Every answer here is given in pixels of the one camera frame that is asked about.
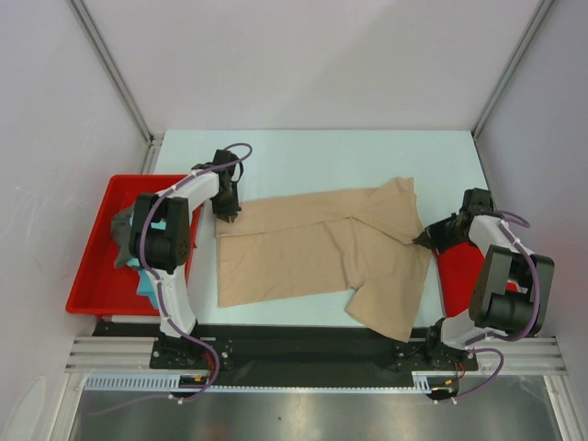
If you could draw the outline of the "beige t shirt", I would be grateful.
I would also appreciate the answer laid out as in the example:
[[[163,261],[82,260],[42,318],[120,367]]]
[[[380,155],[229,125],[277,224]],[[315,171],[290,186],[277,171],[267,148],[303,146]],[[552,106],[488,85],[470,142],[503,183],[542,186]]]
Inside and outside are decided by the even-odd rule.
[[[430,252],[411,177],[354,188],[245,201],[216,223],[222,308],[352,289],[345,312],[406,342],[424,293]]]

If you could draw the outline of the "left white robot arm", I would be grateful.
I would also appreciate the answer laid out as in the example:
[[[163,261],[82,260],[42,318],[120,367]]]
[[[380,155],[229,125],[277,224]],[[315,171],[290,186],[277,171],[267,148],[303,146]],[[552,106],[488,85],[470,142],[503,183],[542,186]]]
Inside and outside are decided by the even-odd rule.
[[[253,147],[237,142],[197,164],[179,181],[157,193],[137,196],[130,223],[129,252],[146,272],[156,295],[161,332],[176,338],[171,356],[181,366],[195,366],[202,343],[192,338],[197,319],[189,305],[185,266],[192,253],[191,216],[210,201],[217,219],[233,223],[240,211],[238,183]]]

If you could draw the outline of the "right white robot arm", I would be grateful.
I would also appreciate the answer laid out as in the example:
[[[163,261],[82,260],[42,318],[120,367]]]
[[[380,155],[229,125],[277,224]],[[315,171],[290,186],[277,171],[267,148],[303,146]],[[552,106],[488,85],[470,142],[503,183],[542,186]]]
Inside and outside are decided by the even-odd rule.
[[[524,245],[514,226],[524,217],[498,210],[490,191],[465,191],[456,213],[424,228],[413,243],[433,252],[442,293],[461,299],[426,335],[424,359],[446,368],[483,340],[517,342],[545,321],[554,261]]]

